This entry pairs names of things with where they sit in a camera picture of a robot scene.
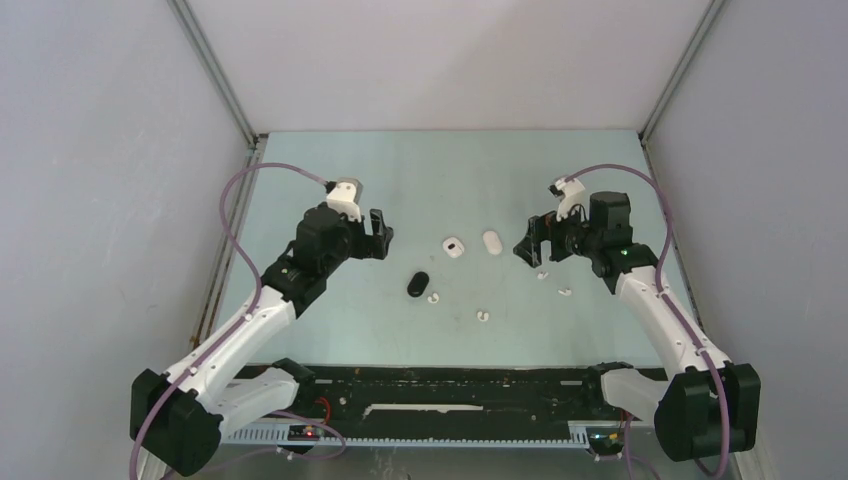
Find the white charging case with dot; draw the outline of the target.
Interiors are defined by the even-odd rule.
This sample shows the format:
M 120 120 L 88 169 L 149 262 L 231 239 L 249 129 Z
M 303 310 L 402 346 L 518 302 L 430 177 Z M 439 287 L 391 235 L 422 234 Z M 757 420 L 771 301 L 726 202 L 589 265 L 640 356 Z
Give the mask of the white charging case with dot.
M 442 248 L 445 254 L 452 259 L 457 259 L 465 253 L 465 246 L 457 237 L 446 238 L 442 242 Z

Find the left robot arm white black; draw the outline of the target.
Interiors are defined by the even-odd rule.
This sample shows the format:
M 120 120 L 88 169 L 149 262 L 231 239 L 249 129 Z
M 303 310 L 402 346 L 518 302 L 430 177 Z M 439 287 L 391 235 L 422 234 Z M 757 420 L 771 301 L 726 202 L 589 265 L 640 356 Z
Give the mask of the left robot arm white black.
M 316 403 L 315 388 L 284 369 L 232 386 L 236 374 L 274 335 L 288 327 L 327 288 L 349 259 L 383 260 L 393 230 L 372 209 L 367 233 L 326 202 L 307 210 L 295 238 L 265 272 L 255 275 L 252 295 L 219 328 L 166 371 L 141 372 L 131 385 L 129 476 L 140 476 L 141 454 L 159 460 L 168 474 L 193 475 L 214 456 L 223 438 L 274 410 L 304 416 Z

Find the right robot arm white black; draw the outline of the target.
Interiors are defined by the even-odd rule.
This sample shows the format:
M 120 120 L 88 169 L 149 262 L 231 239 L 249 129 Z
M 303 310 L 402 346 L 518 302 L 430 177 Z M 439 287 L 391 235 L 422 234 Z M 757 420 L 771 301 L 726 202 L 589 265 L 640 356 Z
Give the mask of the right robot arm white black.
M 589 260 L 611 295 L 635 316 L 666 374 L 651 379 L 612 362 L 590 370 L 581 392 L 585 411 L 606 418 L 621 409 L 653 424 L 664 453 L 687 461 L 751 450 L 756 444 L 761 379 L 750 364 L 733 362 L 685 311 L 658 269 L 652 249 L 633 239 L 627 194 L 602 191 L 583 206 L 560 206 L 527 221 L 513 252 L 531 267 L 550 261 Z

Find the white closed charging case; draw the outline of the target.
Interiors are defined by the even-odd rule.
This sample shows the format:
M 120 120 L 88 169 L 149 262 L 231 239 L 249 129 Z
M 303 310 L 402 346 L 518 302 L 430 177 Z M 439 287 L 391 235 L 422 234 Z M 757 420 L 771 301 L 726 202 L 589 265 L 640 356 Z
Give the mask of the white closed charging case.
M 503 252 L 503 244 L 499 234 L 494 230 L 487 230 L 482 235 L 483 244 L 487 252 L 492 256 L 498 256 Z

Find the black charging case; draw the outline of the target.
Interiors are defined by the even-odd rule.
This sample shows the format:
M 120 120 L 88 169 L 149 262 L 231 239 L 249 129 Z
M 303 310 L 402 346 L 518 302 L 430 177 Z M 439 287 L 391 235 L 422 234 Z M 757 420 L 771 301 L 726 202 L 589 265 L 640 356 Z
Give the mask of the black charging case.
M 429 285 L 429 282 L 430 282 L 430 277 L 429 277 L 427 272 L 425 272 L 425 271 L 415 272 L 412 275 L 412 277 L 410 278 L 410 280 L 407 284 L 407 288 L 406 288 L 407 294 L 412 298 L 421 297 L 425 293 L 425 291 L 426 291 L 426 289 Z

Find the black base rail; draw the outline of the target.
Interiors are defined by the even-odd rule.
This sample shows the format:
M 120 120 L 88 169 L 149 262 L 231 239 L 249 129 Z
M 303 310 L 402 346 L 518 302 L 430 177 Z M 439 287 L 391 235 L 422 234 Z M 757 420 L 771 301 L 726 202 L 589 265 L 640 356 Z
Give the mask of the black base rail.
M 595 368 L 296 367 L 289 411 L 351 443 L 562 445 L 577 428 L 622 427 Z

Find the right aluminium frame post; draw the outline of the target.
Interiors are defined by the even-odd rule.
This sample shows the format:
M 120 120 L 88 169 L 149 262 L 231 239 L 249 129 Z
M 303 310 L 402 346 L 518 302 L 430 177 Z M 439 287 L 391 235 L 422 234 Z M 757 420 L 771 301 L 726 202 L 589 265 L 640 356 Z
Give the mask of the right aluminium frame post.
M 700 52 L 703 43 L 707 39 L 707 36 L 711 33 L 714 24 L 717 22 L 727 4 L 728 1 L 726 0 L 710 0 L 707 3 L 706 8 L 696 24 L 692 35 L 687 41 L 682 54 L 676 62 L 667 82 L 665 83 L 659 97 L 639 132 L 640 143 L 643 147 L 647 146 L 650 142 L 650 139 L 654 135 L 658 124 L 662 120 L 667 107 L 672 102 L 684 80 L 684 77 L 688 73 L 691 64 Z

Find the aluminium frame post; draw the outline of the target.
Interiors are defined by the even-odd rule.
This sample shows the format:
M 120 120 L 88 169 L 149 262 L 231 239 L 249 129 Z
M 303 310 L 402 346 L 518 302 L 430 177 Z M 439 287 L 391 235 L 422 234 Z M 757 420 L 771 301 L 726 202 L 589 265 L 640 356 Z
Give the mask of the aluminium frame post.
M 707 36 L 711 33 L 714 24 L 717 22 L 727 4 L 728 1 L 726 0 L 710 0 L 707 3 L 706 8 L 696 24 L 692 35 L 687 41 L 682 54 L 676 62 L 667 82 L 665 83 L 659 97 L 639 132 L 640 143 L 643 147 L 647 146 L 650 142 L 650 139 L 654 135 L 658 124 L 662 120 L 667 107 L 672 102 L 684 80 L 684 77 L 688 73 L 691 64 L 700 52 L 703 43 L 707 39 Z
M 258 143 L 259 135 L 248 120 L 235 89 L 229 81 L 223 65 L 218 59 L 190 2 L 186 0 L 167 0 L 166 3 L 172 10 L 200 65 L 209 77 L 214 90 L 223 101 L 238 132 L 248 147 L 254 148 Z

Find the left aluminium frame post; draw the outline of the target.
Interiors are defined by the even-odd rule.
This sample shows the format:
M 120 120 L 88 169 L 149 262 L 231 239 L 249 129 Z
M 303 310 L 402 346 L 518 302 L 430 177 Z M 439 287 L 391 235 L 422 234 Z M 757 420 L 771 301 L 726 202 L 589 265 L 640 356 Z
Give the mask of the left aluminium frame post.
M 172 10 L 200 65 L 209 77 L 214 90 L 223 101 L 238 132 L 248 147 L 254 148 L 258 143 L 259 135 L 248 120 L 235 89 L 229 81 L 223 65 L 218 59 L 190 2 L 186 0 L 167 0 L 166 3 Z

